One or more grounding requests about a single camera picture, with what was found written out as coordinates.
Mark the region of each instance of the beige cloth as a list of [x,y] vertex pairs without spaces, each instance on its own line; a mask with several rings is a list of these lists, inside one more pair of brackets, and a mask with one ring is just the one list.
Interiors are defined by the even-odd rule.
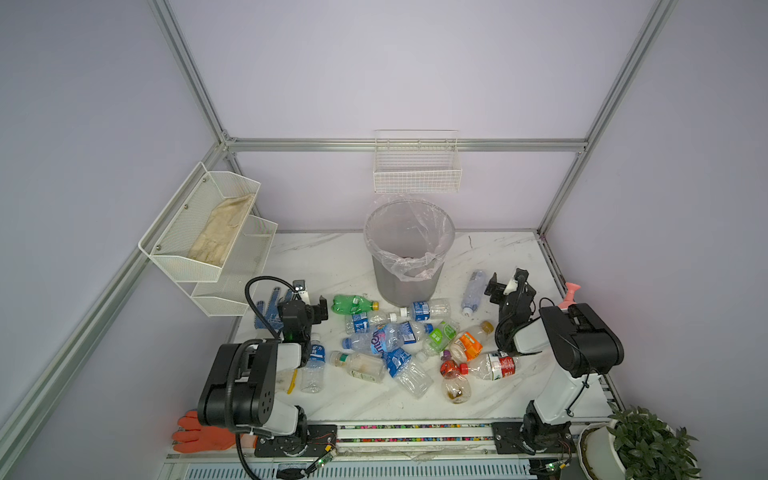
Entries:
[[227,253],[235,243],[235,236],[248,214],[254,194],[227,198],[210,212],[200,236],[187,255],[192,260],[223,266]]

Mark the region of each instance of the orange bottle label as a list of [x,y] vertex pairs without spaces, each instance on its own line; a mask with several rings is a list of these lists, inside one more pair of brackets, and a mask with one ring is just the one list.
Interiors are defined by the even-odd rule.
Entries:
[[464,332],[462,336],[458,338],[459,342],[464,346],[464,353],[467,354],[467,361],[473,360],[482,350],[482,343],[478,342],[474,336],[467,332]]

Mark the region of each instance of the green plant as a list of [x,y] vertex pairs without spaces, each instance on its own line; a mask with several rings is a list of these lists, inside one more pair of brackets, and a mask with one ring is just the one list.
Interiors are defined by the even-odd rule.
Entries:
[[626,478],[634,480],[684,480],[700,478],[700,468],[694,468],[696,457],[688,449],[690,441],[685,427],[673,434],[667,424],[648,409],[634,407],[614,411],[610,418],[617,420],[614,428],[607,427],[616,439],[614,448],[627,469]]

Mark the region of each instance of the potted plant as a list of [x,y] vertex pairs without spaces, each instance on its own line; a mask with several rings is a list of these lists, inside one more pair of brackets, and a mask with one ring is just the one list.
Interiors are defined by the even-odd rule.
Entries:
[[579,439],[584,474],[596,480],[685,480],[700,478],[684,427],[676,432],[641,407],[611,404],[609,424],[587,428]]

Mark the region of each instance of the clear plastic bottle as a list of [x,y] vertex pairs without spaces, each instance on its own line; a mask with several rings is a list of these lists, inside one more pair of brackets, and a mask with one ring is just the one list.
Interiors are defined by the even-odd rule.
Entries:
[[480,355],[483,346],[488,343],[488,337],[491,333],[493,333],[493,325],[488,320],[479,325],[473,325],[460,333],[451,342],[449,348],[453,359],[457,363],[467,363],[476,358]]
[[355,333],[342,339],[341,348],[379,356],[402,345],[399,332],[400,325],[387,323],[373,332]]
[[346,316],[346,334],[366,333],[371,329],[397,321],[396,313],[363,312]]
[[320,335],[312,334],[312,353],[310,360],[301,372],[301,391],[318,393],[323,389],[323,369],[326,366],[326,349],[320,345]]
[[334,366],[341,367],[356,379],[367,382],[381,383],[387,373],[384,362],[370,355],[331,352],[329,358]]
[[440,355],[451,340],[456,337],[457,332],[458,325],[450,319],[443,320],[429,334],[429,338],[424,342],[424,348],[416,354],[416,358],[420,362],[426,362],[428,357]]
[[462,363],[459,372],[483,380],[499,380],[515,374],[518,358],[504,352],[482,353],[469,364]]
[[408,393],[417,399],[422,398],[435,382],[421,367],[416,365],[416,362],[403,349],[385,353],[383,358],[389,370],[389,376],[397,380]]
[[453,403],[466,402],[472,397],[469,381],[460,373],[459,366],[453,361],[452,355],[448,350],[443,353],[442,360],[440,375],[442,375],[442,388],[445,395]]
[[469,277],[467,290],[464,291],[462,300],[462,313],[464,316],[472,316],[480,307],[480,300],[485,292],[485,286],[488,284],[488,277],[482,270],[475,270]]
[[400,309],[400,316],[417,322],[433,322],[451,316],[451,305],[446,298],[433,299],[428,302],[414,302],[411,306]]

